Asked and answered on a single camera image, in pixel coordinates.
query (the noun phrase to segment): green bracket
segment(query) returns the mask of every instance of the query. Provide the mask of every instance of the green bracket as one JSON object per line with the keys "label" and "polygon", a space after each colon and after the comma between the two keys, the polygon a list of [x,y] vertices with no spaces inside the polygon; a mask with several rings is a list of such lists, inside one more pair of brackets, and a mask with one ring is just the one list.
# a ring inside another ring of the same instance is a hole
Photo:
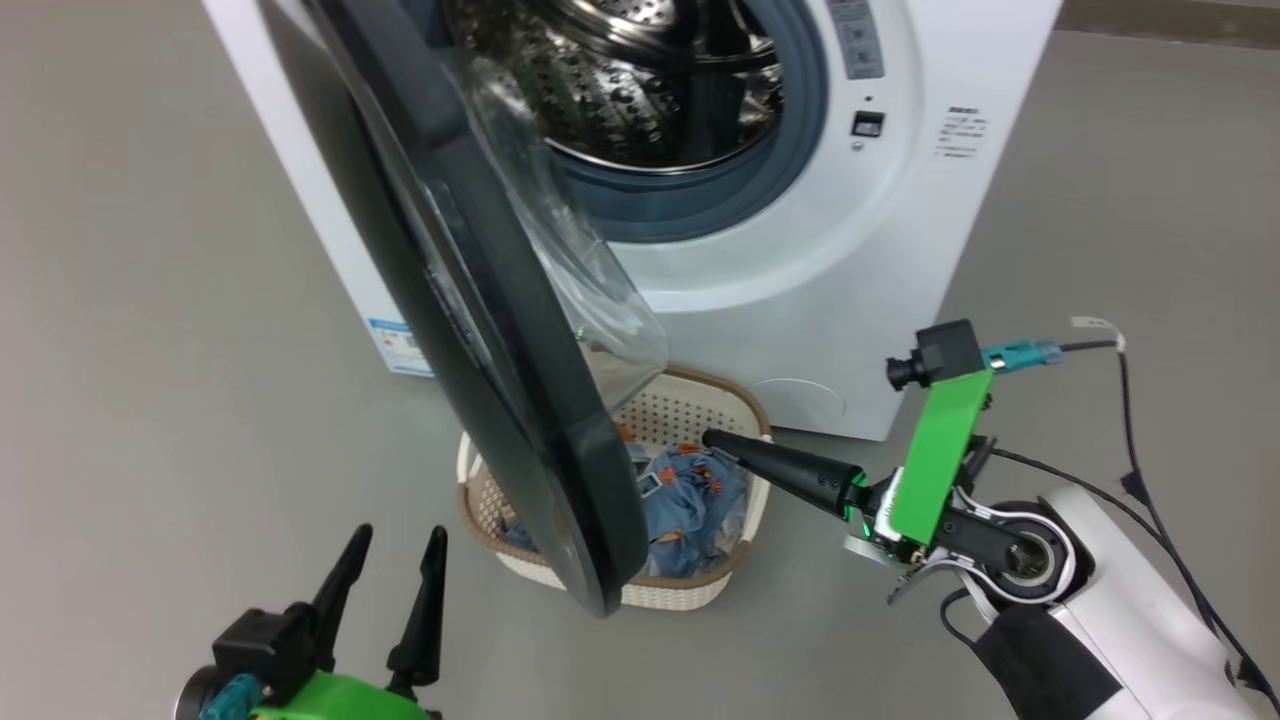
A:
{"label": "green bracket", "polygon": [[255,707],[260,720],[426,720],[416,702],[347,675],[316,673],[284,707]]}
{"label": "green bracket", "polygon": [[993,370],[979,370],[929,387],[888,516],[890,525],[905,537],[924,546],[933,543],[933,530],[995,377]]}

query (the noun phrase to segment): blue fabric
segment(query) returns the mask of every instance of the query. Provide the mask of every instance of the blue fabric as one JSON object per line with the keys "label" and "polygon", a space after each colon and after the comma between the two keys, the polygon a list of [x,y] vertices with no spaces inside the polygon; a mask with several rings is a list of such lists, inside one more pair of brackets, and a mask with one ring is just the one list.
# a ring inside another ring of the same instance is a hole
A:
{"label": "blue fabric", "polygon": [[[699,468],[705,468],[705,477]],[[655,473],[664,484],[644,500],[650,544],[641,574],[691,578],[724,562],[727,556],[716,547],[716,538],[726,519],[737,524],[732,532],[741,530],[744,503],[739,501],[746,493],[741,470],[705,452],[681,455],[673,447],[655,457],[645,473]],[[672,482],[666,483],[672,474]],[[655,542],[673,533],[680,538]],[[524,524],[512,525],[504,538],[516,547],[538,552]]]}

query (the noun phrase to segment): connector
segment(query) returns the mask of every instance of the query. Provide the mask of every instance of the connector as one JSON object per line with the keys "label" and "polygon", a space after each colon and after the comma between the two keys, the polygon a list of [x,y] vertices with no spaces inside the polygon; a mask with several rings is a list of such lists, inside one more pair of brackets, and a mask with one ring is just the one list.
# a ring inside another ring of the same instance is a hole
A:
{"label": "connector", "polygon": [[1047,340],[1023,340],[1010,345],[986,347],[982,359],[992,370],[1004,374],[1032,368],[1034,365],[1055,365],[1062,361],[1062,350],[1056,342]]}

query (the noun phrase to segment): gray floor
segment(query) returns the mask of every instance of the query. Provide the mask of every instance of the gray floor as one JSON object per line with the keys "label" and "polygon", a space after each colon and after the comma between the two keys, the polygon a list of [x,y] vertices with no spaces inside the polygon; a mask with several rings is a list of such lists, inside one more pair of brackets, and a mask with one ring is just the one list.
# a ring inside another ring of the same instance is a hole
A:
{"label": "gray floor", "polygon": [[[787,497],[698,614],[600,623],[509,575],[461,532],[457,420],[383,369],[198,6],[79,5],[0,10],[8,716],[163,717],[225,623],[310,596],[365,520],[339,669],[384,678],[443,521],[449,717],[1011,716],[938,626],[947,582],[886,607],[892,578]],[[993,342],[1125,329],[1152,489],[1274,676],[1277,117],[1280,54],[1056,36],[945,309]],[[1002,380],[983,427],[1108,482],[1114,370]],[[879,446],[785,439],[886,471],[918,400]],[[988,474],[984,498],[1047,487]]]}

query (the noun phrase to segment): white washing machine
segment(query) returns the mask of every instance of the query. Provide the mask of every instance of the white washing machine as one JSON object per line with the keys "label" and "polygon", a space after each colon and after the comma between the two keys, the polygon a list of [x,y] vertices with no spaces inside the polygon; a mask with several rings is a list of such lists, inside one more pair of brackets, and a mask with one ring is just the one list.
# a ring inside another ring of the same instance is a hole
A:
{"label": "white washing machine", "polygon": [[[388,365],[430,374],[370,254],[396,193],[326,50],[370,47],[297,0],[205,5]],[[1059,5],[403,0],[412,32],[365,40],[511,70],[672,364],[749,388],[780,427],[883,439],[884,359],[934,322]]]}

